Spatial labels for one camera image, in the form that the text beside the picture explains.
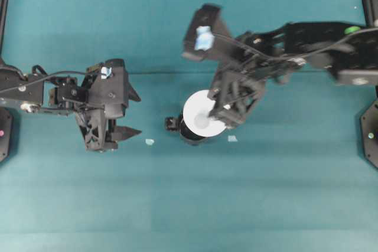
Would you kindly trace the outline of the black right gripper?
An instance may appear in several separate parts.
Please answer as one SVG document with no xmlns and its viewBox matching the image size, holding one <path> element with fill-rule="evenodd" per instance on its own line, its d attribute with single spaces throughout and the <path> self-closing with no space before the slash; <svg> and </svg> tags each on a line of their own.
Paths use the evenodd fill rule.
<svg viewBox="0 0 378 252">
<path fill-rule="evenodd" d="M 229 128 L 244 124 L 255 105 L 265 92 L 266 81 L 270 78 L 285 84 L 295 71 L 295 62 L 290 60 L 268 60 L 252 52 L 253 47 L 262 46 L 275 55 L 281 50 L 270 43 L 270 34 L 246 32 L 233 41 L 242 50 L 239 59 L 220 62 L 208 94 L 214 106 L 208 117 L 222 120 Z"/>
</svg>

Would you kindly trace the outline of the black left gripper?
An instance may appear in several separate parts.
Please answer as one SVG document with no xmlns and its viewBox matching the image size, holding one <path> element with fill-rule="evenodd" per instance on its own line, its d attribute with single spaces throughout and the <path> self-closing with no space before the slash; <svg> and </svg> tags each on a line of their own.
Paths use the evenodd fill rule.
<svg viewBox="0 0 378 252">
<path fill-rule="evenodd" d="M 88 103 L 89 87 L 98 74 L 98 72 L 88 72 L 87 70 L 81 84 L 78 84 L 77 79 L 73 77 L 55 77 L 54 110 L 58 114 L 75 115 L 86 150 L 104 152 L 117 149 L 119 142 L 139 135 L 142 131 L 119 126 L 118 119 L 105 118 L 102 108 L 91 106 Z M 128 83 L 128 97 L 129 100 L 135 102 L 141 101 L 131 83 Z"/>
</svg>

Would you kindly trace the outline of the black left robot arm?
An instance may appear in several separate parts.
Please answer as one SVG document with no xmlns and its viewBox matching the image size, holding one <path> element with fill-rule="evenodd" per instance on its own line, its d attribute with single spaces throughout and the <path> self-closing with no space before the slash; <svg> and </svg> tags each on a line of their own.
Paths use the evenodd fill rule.
<svg viewBox="0 0 378 252">
<path fill-rule="evenodd" d="M 140 96 L 129 81 L 123 59 L 95 64 L 82 74 L 76 71 L 48 74 L 39 65 L 29 74 L 1 62 L 1 105 L 26 113 L 57 116 L 75 115 L 86 150 L 115 150 L 118 143 L 141 134 L 140 130 L 119 126 L 130 101 Z"/>
</svg>

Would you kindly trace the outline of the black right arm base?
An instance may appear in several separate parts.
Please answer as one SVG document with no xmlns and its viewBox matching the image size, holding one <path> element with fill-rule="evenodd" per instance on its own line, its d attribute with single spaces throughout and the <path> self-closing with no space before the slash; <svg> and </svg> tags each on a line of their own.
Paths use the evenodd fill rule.
<svg viewBox="0 0 378 252">
<path fill-rule="evenodd" d="M 368 107 L 360 117 L 361 139 L 364 157 L 375 167 L 378 167 L 377 155 L 377 100 Z"/>
</svg>

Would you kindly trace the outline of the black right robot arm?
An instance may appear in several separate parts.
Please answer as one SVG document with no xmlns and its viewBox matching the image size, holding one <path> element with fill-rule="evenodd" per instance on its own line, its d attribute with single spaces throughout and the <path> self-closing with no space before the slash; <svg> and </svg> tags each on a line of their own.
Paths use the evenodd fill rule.
<svg viewBox="0 0 378 252">
<path fill-rule="evenodd" d="M 211 52 L 218 68 L 208 94 L 209 118 L 229 129 L 247 120 L 265 94 L 266 83 L 289 81 L 305 66 L 325 70 L 337 84 L 377 85 L 377 28 L 345 22 L 288 23 L 261 34 L 216 35 Z"/>
</svg>

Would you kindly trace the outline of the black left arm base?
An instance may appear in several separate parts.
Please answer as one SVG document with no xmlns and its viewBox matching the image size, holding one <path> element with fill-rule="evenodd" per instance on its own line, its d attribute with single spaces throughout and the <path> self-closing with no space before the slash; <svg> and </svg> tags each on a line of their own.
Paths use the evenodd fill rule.
<svg viewBox="0 0 378 252">
<path fill-rule="evenodd" d="M 13 116 L 6 108 L 2 107 L 0 119 L 1 119 L 0 155 L 1 155 L 1 162 L 3 162 L 9 155 Z"/>
</svg>

